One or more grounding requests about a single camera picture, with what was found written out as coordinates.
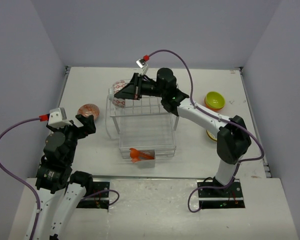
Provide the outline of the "yellow bowl with blue pattern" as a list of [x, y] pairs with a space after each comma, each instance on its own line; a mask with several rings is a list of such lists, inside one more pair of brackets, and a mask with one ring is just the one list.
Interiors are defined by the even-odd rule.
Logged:
[[214, 142], [217, 142], [217, 137], [214, 136], [210, 131], [206, 130], [207, 136]]

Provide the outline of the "orange plastic bowl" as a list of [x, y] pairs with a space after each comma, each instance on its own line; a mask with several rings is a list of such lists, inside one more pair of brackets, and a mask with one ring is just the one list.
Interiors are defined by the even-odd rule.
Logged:
[[205, 98], [205, 106], [211, 110], [218, 111], [225, 106], [225, 101], [223, 99]]

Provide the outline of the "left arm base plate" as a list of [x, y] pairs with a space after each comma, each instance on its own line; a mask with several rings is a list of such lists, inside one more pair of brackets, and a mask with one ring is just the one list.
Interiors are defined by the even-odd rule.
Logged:
[[[109, 181], [93, 181], [92, 189], [85, 195], [85, 197], [98, 193], [102, 190], [107, 190], [110, 188]], [[80, 201], [77, 205], [77, 209], [109, 209], [109, 192], [103, 192], [96, 194], [90, 198], [86, 198]]]

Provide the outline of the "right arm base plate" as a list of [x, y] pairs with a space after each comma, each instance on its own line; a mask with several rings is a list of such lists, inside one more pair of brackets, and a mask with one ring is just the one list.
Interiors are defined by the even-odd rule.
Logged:
[[227, 189], [204, 188], [198, 190], [199, 207], [205, 209], [244, 209], [241, 183], [235, 180]]

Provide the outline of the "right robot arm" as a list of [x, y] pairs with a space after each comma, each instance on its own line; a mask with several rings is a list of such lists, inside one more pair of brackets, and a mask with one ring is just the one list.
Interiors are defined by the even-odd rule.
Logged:
[[229, 193], [239, 160], [252, 143], [244, 120], [238, 115], [220, 115], [195, 103], [178, 88], [173, 71], [165, 67], [157, 71], [155, 80], [134, 73], [131, 80], [114, 93], [115, 98], [124, 100], [140, 100], [143, 96], [160, 98], [168, 113], [199, 125], [217, 138], [216, 152], [220, 163], [214, 177], [213, 191], [220, 197]]

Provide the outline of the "blue zigzag bowl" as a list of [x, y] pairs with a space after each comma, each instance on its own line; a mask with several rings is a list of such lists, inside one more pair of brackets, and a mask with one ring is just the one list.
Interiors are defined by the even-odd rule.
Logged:
[[86, 118], [89, 116], [93, 116], [93, 121], [96, 122], [100, 115], [100, 109], [95, 104], [87, 103], [87, 104], [82, 105], [78, 109], [77, 114], [83, 115]]

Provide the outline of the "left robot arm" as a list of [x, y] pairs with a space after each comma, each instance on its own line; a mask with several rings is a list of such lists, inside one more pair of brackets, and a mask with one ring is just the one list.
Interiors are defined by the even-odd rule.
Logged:
[[60, 113], [48, 116], [50, 134], [45, 139], [43, 156], [35, 176], [35, 207], [26, 240], [58, 240], [83, 197], [93, 193], [90, 173], [73, 171], [72, 164], [80, 139], [96, 132], [92, 115], [76, 115], [76, 126]]

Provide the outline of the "lime green bowl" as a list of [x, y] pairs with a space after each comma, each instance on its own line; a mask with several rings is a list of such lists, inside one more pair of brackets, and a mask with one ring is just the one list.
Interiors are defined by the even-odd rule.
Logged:
[[224, 97], [216, 91], [208, 92], [204, 98], [204, 103], [207, 108], [216, 111], [221, 110], [226, 105]]

